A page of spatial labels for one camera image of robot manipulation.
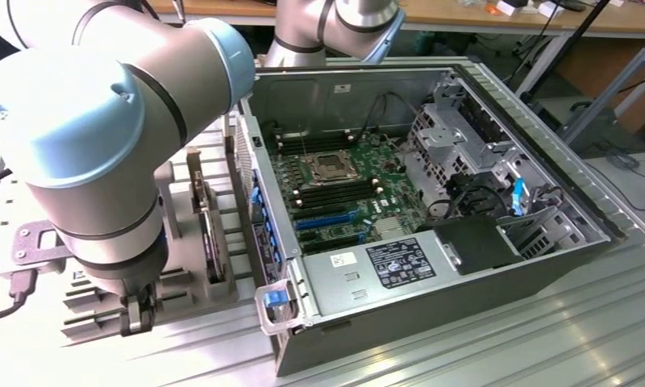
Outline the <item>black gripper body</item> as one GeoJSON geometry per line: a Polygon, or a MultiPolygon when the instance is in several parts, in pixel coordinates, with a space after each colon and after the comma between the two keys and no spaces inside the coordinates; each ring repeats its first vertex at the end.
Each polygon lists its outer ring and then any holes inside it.
{"type": "Polygon", "coordinates": [[[156,283],[144,285],[132,295],[120,297],[120,304],[125,309],[131,308],[132,302],[139,304],[140,310],[157,309],[156,283]]]}

